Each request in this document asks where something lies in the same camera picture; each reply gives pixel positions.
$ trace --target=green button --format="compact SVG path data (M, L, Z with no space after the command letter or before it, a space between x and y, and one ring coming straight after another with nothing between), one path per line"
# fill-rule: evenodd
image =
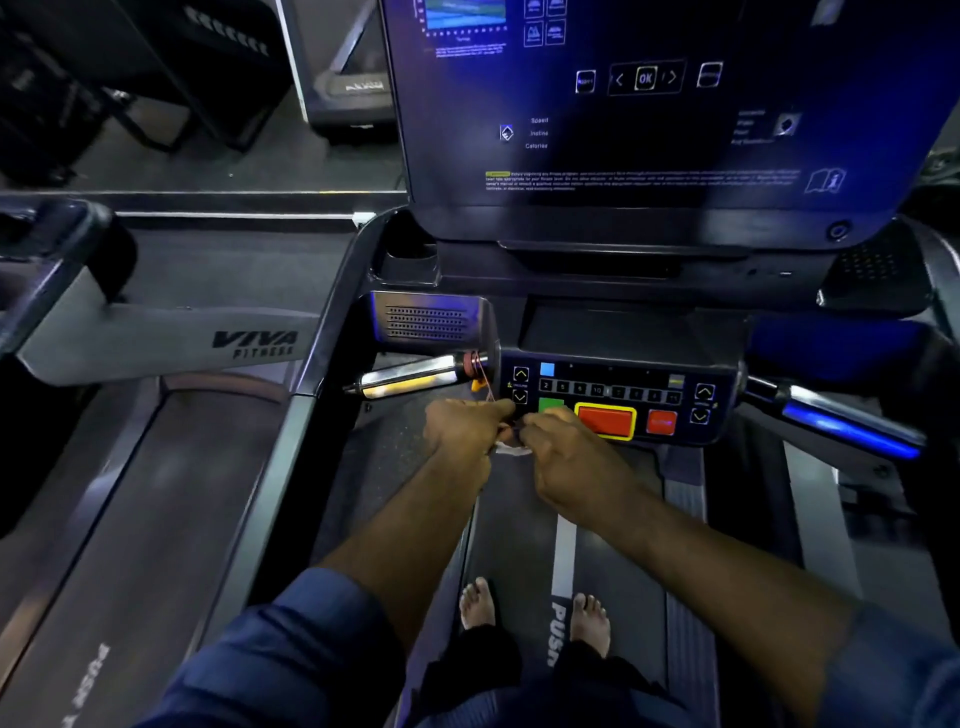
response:
M563 400L555 400L552 397L541 397L540 398L540 408L538 412L543 412L544 410L550 409L551 407L563 407L566 406L566 402Z

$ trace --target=speaker grille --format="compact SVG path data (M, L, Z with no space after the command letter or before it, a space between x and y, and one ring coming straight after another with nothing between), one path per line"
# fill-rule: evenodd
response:
M387 334L400 339L464 341L468 315L455 308L388 305Z

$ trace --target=cup holder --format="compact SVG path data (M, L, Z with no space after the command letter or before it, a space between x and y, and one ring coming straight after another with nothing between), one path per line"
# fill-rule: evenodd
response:
M384 226L373 274L389 283L436 285L440 275L436 241L417 224L410 210L399 210Z

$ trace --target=ok button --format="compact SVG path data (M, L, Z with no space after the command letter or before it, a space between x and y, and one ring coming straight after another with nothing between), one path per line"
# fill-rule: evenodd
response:
M652 91L657 85L657 67L654 65L642 65L636 70L636 80L634 81L634 91Z

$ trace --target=blue led light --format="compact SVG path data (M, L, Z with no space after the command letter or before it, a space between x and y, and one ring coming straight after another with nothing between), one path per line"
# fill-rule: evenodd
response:
M896 457L901 460L913 460L920 455L920 448L913 445L907 445L900 440L881 435L859 425L853 425L823 412L807 409L794 402L790 402L783 408L783 416L880 455Z

